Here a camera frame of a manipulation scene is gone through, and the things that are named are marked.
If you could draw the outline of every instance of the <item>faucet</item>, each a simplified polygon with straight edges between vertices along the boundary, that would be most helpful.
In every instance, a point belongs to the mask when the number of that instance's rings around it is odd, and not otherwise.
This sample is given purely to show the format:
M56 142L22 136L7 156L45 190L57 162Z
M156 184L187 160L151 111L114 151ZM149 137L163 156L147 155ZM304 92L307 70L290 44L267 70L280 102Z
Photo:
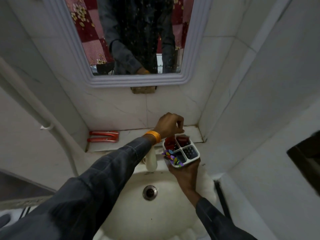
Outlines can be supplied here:
M154 172L158 167L158 162L156 158L155 147L152 146L150 151L146 154L146 169L149 172Z

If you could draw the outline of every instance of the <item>drain hole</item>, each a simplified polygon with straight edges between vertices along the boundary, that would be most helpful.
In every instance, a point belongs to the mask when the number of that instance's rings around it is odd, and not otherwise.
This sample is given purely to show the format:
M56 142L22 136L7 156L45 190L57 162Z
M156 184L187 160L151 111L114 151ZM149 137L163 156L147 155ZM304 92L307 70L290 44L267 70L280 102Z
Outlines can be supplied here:
M151 201L155 199L157 193L157 189L153 185L148 185L144 188L142 195L144 199Z

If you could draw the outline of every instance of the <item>white mirror frame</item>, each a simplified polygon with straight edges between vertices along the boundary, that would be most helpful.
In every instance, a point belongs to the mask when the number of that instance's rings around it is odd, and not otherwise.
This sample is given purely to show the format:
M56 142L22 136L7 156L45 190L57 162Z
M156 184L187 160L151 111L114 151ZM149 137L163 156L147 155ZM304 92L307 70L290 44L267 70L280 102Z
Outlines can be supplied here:
M63 39L67 41L67 45L78 65L80 78L93 88L163 86L187 83L193 75L197 62L211 1L194 0L180 73L94 76L65 0L43 0L52 17L54 26L60 31Z

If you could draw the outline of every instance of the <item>floral pattern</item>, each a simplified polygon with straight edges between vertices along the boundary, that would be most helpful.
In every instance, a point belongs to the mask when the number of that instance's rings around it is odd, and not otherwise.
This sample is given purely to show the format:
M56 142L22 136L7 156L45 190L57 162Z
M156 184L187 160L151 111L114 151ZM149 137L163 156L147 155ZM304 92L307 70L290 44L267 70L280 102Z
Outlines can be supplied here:
M106 41L103 38L96 0L65 0L71 18L79 34L84 52L90 65L112 62ZM172 25L176 50L183 49L191 19L194 0L173 0ZM161 39L157 53L162 53Z

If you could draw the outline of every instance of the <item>bracelet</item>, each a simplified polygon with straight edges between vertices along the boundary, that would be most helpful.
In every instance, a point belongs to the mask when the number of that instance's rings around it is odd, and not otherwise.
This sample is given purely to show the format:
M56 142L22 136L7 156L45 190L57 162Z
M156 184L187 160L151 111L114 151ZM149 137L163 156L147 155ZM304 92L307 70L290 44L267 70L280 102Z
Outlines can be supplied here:
M156 140L157 140L156 144L158 144L159 142L161 142L161 136L160 136L160 134L159 134L158 132L155 132L155 131L153 131L153 130L150 130L150 131L148 131L147 133L145 133L145 135L147 135L147 134L153 135L153 136L156 138Z

